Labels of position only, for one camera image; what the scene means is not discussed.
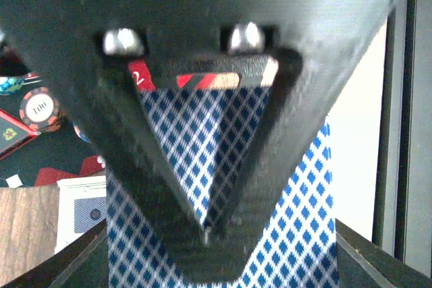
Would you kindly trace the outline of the blue white ten chip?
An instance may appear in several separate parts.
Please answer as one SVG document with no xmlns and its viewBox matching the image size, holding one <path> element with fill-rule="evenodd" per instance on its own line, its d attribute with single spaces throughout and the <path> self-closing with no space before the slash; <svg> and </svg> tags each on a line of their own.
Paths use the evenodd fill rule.
<svg viewBox="0 0 432 288">
<path fill-rule="evenodd" d="M 86 143 L 90 143 L 90 140 L 88 139 L 88 137 L 84 134 L 84 132 L 82 132 L 80 130 L 80 128 L 78 127 L 78 124 L 73 121 L 72 125 L 74 127 L 74 131 L 76 133 L 76 135 L 79 137 L 79 139 L 81 139 L 82 141 L 86 142 Z"/>
</svg>

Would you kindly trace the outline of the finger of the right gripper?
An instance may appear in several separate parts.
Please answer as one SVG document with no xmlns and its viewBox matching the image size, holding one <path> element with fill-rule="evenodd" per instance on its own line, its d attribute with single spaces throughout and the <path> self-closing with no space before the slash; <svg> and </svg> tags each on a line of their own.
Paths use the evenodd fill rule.
<svg viewBox="0 0 432 288">
<path fill-rule="evenodd" d="M 395 0 L 1 0 L 1 29 L 141 205 L 183 275 L 236 280 L 286 184 Z M 203 227 L 150 126 L 126 58 L 99 37 L 136 30 L 148 68 L 225 56 L 221 33 L 253 22 L 279 70 L 221 216 Z"/>
</svg>

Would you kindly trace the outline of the red black hundred chip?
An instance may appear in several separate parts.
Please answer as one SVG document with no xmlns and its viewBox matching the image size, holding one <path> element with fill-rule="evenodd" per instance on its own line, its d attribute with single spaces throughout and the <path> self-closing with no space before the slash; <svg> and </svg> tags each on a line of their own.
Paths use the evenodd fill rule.
<svg viewBox="0 0 432 288">
<path fill-rule="evenodd" d="M 19 116 L 25 125 L 40 133 L 56 132 L 64 120 L 59 101 L 47 87 L 26 93 L 20 104 Z"/>
</svg>

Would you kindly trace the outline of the green blue fifty chip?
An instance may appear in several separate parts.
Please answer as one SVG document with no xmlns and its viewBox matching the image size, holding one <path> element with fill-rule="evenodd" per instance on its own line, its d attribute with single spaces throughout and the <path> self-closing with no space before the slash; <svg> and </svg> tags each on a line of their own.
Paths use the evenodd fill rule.
<svg viewBox="0 0 432 288">
<path fill-rule="evenodd" d="M 20 90 L 25 82 L 21 77 L 0 77 L 0 95 L 8 96 Z"/>
</svg>

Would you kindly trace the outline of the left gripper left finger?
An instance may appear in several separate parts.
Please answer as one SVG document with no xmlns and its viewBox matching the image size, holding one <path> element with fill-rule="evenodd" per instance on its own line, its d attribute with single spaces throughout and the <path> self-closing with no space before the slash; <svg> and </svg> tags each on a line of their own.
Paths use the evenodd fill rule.
<svg viewBox="0 0 432 288">
<path fill-rule="evenodd" d="M 100 222 L 5 287 L 107 287 L 107 223 Z"/>
</svg>

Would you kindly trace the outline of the triangular black dealer button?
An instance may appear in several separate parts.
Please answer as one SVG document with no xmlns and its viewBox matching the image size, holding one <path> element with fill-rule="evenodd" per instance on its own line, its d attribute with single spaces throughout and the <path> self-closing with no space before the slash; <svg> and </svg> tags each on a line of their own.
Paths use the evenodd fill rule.
<svg viewBox="0 0 432 288">
<path fill-rule="evenodd" d="M 1 159 L 33 140 L 40 133 L 1 110 Z"/>
</svg>

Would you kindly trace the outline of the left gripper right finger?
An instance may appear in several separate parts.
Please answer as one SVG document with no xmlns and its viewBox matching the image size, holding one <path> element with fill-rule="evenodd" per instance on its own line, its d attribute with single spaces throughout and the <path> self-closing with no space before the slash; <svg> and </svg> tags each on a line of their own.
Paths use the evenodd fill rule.
<svg viewBox="0 0 432 288">
<path fill-rule="evenodd" d="M 430 287 L 431 279 L 337 220 L 340 287 Z"/>
</svg>

